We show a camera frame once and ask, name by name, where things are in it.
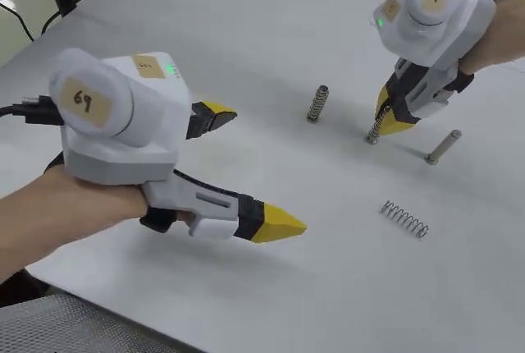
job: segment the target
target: metal spring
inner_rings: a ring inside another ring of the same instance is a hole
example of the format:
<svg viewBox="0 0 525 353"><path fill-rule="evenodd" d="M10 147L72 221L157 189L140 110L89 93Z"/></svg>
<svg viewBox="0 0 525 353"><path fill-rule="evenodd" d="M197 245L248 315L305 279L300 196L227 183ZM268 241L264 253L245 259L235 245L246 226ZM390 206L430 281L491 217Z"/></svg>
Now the metal spring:
<svg viewBox="0 0 525 353"><path fill-rule="evenodd" d="M379 130L381 129L381 125L383 124L383 121L386 118L386 114L389 111L390 107L386 106L383 108L383 110L377 117L376 121L374 122L374 126L372 126L372 129L368 132L368 135L366 137L366 140L369 144L377 144L379 137L381 137L381 134L379 134Z"/></svg>
<svg viewBox="0 0 525 353"><path fill-rule="evenodd" d="M328 87L325 85L319 86L317 92L315 92L315 97L313 98L312 105L310 105L310 110L306 118L311 123L315 123L319 120L321 116L321 111L325 106L326 100L328 99Z"/></svg>
<svg viewBox="0 0 525 353"><path fill-rule="evenodd" d="M405 230L408 230L419 239L422 239L428 233L428 226L419 222L418 218L405 212L404 209L391 201L385 202L385 205L381 208L381 213L385 214L388 218L395 221L401 227L404 227Z"/></svg>

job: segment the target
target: forearm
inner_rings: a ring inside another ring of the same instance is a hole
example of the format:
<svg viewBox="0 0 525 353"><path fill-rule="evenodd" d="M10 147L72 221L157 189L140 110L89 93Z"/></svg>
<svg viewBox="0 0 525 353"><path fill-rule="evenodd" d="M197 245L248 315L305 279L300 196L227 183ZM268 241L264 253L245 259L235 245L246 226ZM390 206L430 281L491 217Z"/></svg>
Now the forearm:
<svg viewBox="0 0 525 353"><path fill-rule="evenodd" d="M525 0L497 0L485 35L459 64L466 74L525 57Z"/></svg>
<svg viewBox="0 0 525 353"><path fill-rule="evenodd" d="M55 167L0 199L0 283L58 247L146 210L136 187L96 186Z"/></svg>

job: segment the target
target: tabletop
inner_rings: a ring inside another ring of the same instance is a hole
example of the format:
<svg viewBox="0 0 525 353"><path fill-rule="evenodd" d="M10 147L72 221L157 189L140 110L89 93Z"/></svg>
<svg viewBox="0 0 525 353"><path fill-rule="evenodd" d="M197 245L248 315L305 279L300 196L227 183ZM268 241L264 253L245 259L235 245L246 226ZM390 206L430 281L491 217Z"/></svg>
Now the tabletop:
<svg viewBox="0 0 525 353"><path fill-rule="evenodd" d="M67 245L38 278L205 351L516 351L525 344L519 132L523 73L491 68L411 131L367 144L395 57L369 19L383 0L88 0L0 69L2 104L47 92L52 57L164 51L195 100L236 109L178 168L308 225L265 245L127 221ZM305 114L331 90L320 122ZM422 160L453 129L434 167ZM60 151L57 129L0 121L0 194ZM419 241L379 209L430 227Z"/></svg>

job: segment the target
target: metal pin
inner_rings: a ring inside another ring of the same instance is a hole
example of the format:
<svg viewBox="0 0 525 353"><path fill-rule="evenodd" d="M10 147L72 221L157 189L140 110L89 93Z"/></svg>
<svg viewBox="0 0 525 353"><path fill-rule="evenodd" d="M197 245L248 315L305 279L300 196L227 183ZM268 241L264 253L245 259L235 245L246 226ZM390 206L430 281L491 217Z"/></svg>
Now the metal pin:
<svg viewBox="0 0 525 353"><path fill-rule="evenodd" d="M310 123L315 123L319 120L321 116L321 111L325 106L326 100L328 99L328 87L325 85L319 86L317 92L315 92L315 97L313 98L312 105L310 105L310 110L306 119Z"/></svg>
<svg viewBox="0 0 525 353"><path fill-rule="evenodd" d="M24 97L22 99L22 104L24 104L24 105L38 105L39 104L39 98L38 97Z"/></svg>
<svg viewBox="0 0 525 353"><path fill-rule="evenodd" d="M452 130L450 134L441 141L439 145L425 157L425 161L430 165L435 165L440 160L440 157L455 144L457 140L461 138L460 130Z"/></svg>
<svg viewBox="0 0 525 353"><path fill-rule="evenodd" d="M386 118L386 115L390 111L390 107L386 106L383 108L381 113L376 119L376 122L374 123L374 126L372 126L372 129L368 132L367 136L365 137L365 140L370 145L377 144L377 141L379 140L379 137L381 137L381 134L379 134L379 130L381 129L381 125L383 124L383 121Z"/></svg>

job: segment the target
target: finger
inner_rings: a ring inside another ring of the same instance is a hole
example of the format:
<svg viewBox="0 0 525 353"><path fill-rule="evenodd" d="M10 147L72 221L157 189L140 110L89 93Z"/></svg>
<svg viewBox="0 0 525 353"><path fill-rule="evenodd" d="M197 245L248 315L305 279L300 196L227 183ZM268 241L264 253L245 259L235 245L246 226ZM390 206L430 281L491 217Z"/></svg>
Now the finger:
<svg viewBox="0 0 525 353"><path fill-rule="evenodd" d="M177 211L177 220L185 222L189 226L195 220L195 214L188 211Z"/></svg>

